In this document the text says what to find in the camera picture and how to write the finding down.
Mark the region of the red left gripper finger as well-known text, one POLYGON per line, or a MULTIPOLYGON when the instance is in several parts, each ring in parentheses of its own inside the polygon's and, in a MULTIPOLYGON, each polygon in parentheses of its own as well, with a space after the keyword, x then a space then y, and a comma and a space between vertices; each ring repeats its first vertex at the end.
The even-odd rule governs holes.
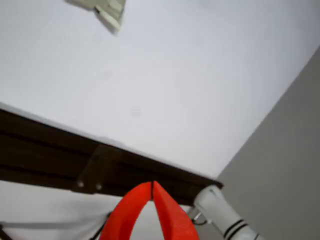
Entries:
POLYGON ((101 240, 129 240, 142 209, 152 199, 152 183, 130 190, 112 211, 100 235, 101 240))

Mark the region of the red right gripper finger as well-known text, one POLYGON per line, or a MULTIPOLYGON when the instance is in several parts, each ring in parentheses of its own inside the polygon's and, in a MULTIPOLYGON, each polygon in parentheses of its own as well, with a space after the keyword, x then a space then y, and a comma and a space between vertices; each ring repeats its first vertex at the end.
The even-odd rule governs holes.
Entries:
POLYGON ((190 217, 156 181, 153 182, 153 201, 165 240, 199 239, 190 217))

